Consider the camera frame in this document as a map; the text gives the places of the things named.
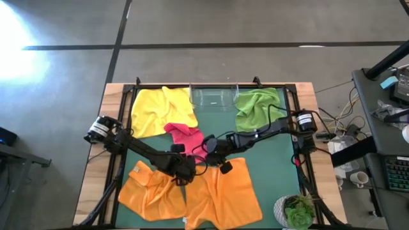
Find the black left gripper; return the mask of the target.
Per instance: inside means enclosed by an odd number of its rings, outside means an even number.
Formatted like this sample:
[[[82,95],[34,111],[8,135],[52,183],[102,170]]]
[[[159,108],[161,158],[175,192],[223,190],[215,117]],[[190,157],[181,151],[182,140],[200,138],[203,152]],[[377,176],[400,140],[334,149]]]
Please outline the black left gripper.
[[[171,176],[177,185],[187,185],[196,175],[196,161],[189,155],[165,154],[160,157],[159,170]]]

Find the pink microfiber towel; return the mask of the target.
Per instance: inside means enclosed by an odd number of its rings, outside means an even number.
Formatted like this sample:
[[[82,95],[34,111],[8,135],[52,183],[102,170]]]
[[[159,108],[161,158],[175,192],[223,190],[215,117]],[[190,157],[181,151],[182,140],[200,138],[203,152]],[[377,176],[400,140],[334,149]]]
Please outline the pink microfiber towel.
[[[201,147],[204,136],[198,128],[191,128],[181,123],[168,123],[164,126],[164,130],[172,136],[175,144],[185,146],[186,155],[198,156],[195,158],[197,164],[206,158],[207,152]]]

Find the orange microfiber towel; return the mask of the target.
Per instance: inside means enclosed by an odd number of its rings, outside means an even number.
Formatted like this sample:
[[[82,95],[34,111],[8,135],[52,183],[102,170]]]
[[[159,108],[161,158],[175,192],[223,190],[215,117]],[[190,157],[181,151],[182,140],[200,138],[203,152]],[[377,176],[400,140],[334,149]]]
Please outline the orange microfiber towel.
[[[263,219],[244,158],[228,160],[233,166],[226,174],[209,167],[185,186],[186,230],[194,230],[204,222],[217,229],[233,229]]]
[[[129,172],[118,201],[150,222],[181,218],[187,211],[181,188],[173,178],[151,170],[142,161]]]

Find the green microfiber towel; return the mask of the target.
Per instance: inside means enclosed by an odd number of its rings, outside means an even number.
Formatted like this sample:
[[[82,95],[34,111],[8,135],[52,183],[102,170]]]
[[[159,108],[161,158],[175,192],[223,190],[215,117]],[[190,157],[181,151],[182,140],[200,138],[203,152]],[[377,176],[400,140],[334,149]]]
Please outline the green microfiber towel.
[[[236,103],[236,129],[251,132],[269,125],[285,115],[277,108],[281,100],[275,88],[253,89],[240,93]]]

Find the yellow microfiber towel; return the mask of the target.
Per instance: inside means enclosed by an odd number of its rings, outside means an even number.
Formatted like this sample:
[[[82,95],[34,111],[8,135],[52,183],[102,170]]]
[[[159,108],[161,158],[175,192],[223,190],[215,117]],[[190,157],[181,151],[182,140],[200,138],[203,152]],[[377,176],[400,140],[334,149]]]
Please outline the yellow microfiber towel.
[[[162,135],[169,123],[191,128],[198,126],[189,88],[142,89],[131,110],[133,137],[140,139]]]

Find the clear plastic bin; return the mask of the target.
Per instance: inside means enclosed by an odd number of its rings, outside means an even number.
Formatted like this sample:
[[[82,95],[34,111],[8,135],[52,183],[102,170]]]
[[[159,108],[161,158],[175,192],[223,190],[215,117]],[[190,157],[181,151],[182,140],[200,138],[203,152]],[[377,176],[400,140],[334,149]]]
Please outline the clear plastic bin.
[[[190,84],[189,100],[194,112],[229,112],[239,97],[237,84]]]

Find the white faceted plant pot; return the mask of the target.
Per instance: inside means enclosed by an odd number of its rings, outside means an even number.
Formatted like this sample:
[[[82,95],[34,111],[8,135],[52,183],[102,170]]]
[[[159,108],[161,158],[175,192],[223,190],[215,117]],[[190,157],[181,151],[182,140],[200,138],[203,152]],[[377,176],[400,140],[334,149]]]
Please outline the white faceted plant pot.
[[[296,195],[280,197],[274,204],[274,217],[285,228],[294,228],[294,217],[296,214]]]

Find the green succulent plant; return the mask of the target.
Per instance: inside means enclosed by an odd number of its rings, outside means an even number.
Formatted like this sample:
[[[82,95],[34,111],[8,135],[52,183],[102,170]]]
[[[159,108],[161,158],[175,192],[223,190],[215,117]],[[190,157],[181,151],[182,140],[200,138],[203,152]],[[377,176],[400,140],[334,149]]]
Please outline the green succulent plant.
[[[312,197],[310,195],[289,196],[284,202],[284,214],[290,228],[308,230],[316,217]]]

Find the white plastic bag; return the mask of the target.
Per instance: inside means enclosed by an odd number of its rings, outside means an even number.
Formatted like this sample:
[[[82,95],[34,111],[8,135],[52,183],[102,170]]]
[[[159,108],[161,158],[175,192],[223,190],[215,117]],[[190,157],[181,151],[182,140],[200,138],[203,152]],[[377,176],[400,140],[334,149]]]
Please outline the white plastic bag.
[[[341,151],[352,144],[355,144],[357,140],[352,136],[336,136],[327,143],[328,150],[331,154]],[[359,163],[356,160],[345,163],[341,166],[334,168],[335,174],[341,178],[347,178],[346,174],[359,169]]]

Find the black flat bar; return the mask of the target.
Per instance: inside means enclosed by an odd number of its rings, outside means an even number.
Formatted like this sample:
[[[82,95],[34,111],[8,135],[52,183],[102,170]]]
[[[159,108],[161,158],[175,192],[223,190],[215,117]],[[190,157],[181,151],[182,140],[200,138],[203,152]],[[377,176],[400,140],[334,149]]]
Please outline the black flat bar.
[[[373,137],[368,137],[332,154],[332,165],[333,167],[339,167],[358,158],[362,158],[368,153],[376,152],[377,148]]]

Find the dark grey desk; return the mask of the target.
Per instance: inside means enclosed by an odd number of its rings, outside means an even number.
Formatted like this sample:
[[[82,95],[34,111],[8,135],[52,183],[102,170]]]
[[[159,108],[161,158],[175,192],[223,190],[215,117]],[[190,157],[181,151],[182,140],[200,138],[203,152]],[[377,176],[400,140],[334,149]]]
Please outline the dark grey desk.
[[[362,70],[352,71],[352,78],[376,146],[376,152],[366,154],[364,162],[372,176],[371,183],[374,185],[381,214],[389,230],[409,230],[409,192],[389,190],[383,166],[383,157],[409,157],[409,143],[404,140],[400,129],[371,114],[377,109],[379,100],[396,105],[389,100],[389,93],[380,86],[381,81],[387,77],[387,74],[383,74],[378,80],[369,80]]]

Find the clear plastic bag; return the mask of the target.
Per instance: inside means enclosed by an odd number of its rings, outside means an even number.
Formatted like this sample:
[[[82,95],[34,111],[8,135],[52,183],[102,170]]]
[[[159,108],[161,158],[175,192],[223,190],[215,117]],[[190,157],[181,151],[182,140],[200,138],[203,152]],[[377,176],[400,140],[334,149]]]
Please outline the clear plastic bag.
[[[371,115],[383,121],[384,123],[404,123],[405,119],[403,115],[397,115],[403,112],[404,109],[400,107],[394,107],[391,104],[377,101],[377,108],[371,112]]]

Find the light blue block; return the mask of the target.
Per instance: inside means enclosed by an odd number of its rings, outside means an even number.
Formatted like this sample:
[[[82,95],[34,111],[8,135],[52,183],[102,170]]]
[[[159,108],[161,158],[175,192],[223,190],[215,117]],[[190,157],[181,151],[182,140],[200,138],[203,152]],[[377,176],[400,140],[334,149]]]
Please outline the light blue block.
[[[397,82],[398,82],[398,78],[396,76],[390,76],[386,78],[383,82],[380,83],[380,87],[382,89],[389,89],[390,87],[395,85],[395,83]]]

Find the black slanted pole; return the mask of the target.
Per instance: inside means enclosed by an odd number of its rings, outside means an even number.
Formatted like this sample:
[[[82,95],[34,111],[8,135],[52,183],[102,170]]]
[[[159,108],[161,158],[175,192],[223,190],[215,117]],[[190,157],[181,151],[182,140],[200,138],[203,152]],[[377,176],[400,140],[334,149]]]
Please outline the black slanted pole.
[[[367,79],[375,81],[378,76],[386,71],[389,67],[396,64],[398,61],[402,60],[404,57],[409,55],[409,40],[404,44],[399,46],[396,50],[391,52],[387,57],[381,60],[378,64],[370,68],[365,76]]]

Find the black table frame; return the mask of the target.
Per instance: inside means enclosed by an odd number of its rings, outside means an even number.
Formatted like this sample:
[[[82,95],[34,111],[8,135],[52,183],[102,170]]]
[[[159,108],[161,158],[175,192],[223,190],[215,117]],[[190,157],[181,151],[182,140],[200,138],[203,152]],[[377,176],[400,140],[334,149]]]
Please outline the black table frame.
[[[291,100],[289,104],[292,108],[299,105],[302,108],[318,111],[313,84],[310,82],[262,82],[261,85],[266,87],[284,86],[287,96]],[[105,87],[99,114],[114,116],[129,125],[132,105],[137,94],[136,86],[136,83],[108,83]],[[307,162],[302,166],[302,169],[309,180],[315,183],[316,190],[328,208],[341,222],[346,222],[332,161],[330,155],[324,152],[328,148],[323,143],[319,143],[318,147],[319,150],[316,153],[307,157]],[[81,228],[81,223],[91,214],[91,209],[102,199],[103,193],[114,179],[120,161],[126,159],[121,155],[98,157],[97,154],[102,150],[101,144],[94,144],[89,151],[89,158],[92,161],[87,163],[84,173],[72,224],[73,229]],[[116,198],[110,195],[96,215],[95,221],[89,225],[90,229],[114,228],[117,209]]]

